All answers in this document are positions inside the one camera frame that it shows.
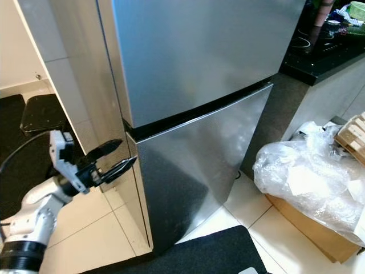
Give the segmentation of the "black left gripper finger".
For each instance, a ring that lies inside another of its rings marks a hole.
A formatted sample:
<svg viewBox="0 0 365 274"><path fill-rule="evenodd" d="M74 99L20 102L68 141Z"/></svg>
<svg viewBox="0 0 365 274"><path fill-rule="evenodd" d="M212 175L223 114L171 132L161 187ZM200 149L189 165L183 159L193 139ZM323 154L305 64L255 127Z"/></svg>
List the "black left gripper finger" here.
<svg viewBox="0 0 365 274"><path fill-rule="evenodd" d="M109 141L106 141L106 143L100 144L98 147L86 153L86 164L95 163L103 156L111 154L117 150L122 143L122 139L110 139Z"/></svg>
<svg viewBox="0 0 365 274"><path fill-rule="evenodd" d="M132 156L127 159L123 159L120 162L117 162L114 166L109 168L107 172L103 175L103 183L112 183L112 181L119 178L121 175L125 174L128 170L133 167L137 160L137 156Z"/></svg>

